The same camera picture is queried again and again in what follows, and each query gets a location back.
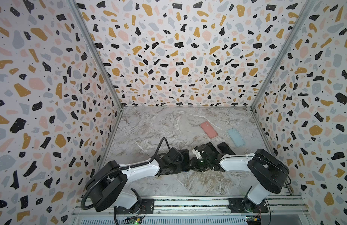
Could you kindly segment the black phone case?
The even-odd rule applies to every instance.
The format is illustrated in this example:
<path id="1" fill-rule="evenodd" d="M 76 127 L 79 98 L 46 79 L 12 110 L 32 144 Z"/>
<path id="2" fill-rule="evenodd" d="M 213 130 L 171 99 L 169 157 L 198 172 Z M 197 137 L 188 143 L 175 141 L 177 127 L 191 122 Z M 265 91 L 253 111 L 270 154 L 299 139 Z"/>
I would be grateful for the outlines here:
<path id="1" fill-rule="evenodd" d="M 183 156 L 183 161 L 181 163 L 181 172 L 188 172 L 189 169 L 189 151 L 188 150 L 179 150 L 179 152 L 182 154 Z"/>

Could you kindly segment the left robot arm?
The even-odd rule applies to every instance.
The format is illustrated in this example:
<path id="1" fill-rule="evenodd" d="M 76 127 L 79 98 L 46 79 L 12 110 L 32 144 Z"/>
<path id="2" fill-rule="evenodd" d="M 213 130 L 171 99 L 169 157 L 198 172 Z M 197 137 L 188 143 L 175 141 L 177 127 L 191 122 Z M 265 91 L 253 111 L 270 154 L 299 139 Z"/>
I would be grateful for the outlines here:
<path id="1" fill-rule="evenodd" d="M 158 154 L 152 160 L 132 165 L 110 161 L 87 182 L 80 207 L 101 212 L 113 205 L 126 209 L 130 214 L 136 213 L 142 210 L 143 199 L 135 189 L 127 189 L 130 183 L 146 177 L 187 172 L 188 163 L 189 151 L 176 148 Z"/>

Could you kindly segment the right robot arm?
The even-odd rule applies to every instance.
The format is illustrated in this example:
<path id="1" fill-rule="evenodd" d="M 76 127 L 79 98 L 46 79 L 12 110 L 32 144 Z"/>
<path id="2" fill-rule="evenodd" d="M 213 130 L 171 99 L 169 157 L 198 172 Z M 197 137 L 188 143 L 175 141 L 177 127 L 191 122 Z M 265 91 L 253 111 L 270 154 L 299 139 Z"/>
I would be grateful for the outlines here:
<path id="1" fill-rule="evenodd" d="M 225 143 L 215 147 L 212 143 L 197 146 L 187 168 L 196 172 L 207 170 L 251 172 L 257 182 L 243 198 L 236 198 L 229 208 L 234 212 L 255 212 L 271 194 L 279 194 L 289 178 L 289 169 L 264 149 L 247 155 L 236 155 Z"/>

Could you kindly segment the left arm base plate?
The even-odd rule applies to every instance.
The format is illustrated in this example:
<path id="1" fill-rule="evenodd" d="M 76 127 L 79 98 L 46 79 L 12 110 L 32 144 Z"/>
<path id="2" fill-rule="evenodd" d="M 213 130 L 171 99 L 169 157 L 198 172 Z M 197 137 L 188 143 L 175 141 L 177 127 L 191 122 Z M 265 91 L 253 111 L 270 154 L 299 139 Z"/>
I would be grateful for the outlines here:
<path id="1" fill-rule="evenodd" d="M 136 214 L 153 214 L 155 200 L 153 198 L 144 198 L 135 203 L 131 208 L 118 207 L 116 214 L 118 215 L 136 215 Z"/>

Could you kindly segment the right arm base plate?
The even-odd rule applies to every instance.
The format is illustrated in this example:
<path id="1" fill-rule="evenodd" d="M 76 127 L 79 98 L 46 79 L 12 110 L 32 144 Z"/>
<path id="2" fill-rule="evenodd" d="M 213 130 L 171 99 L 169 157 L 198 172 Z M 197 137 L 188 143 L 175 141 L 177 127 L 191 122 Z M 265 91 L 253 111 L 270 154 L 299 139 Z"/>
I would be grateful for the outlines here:
<path id="1" fill-rule="evenodd" d="M 259 205 L 252 203 L 246 198 L 229 198 L 228 208 L 231 213 L 268 213 L 269 209 L 266 203 L 262 201 Z"/>

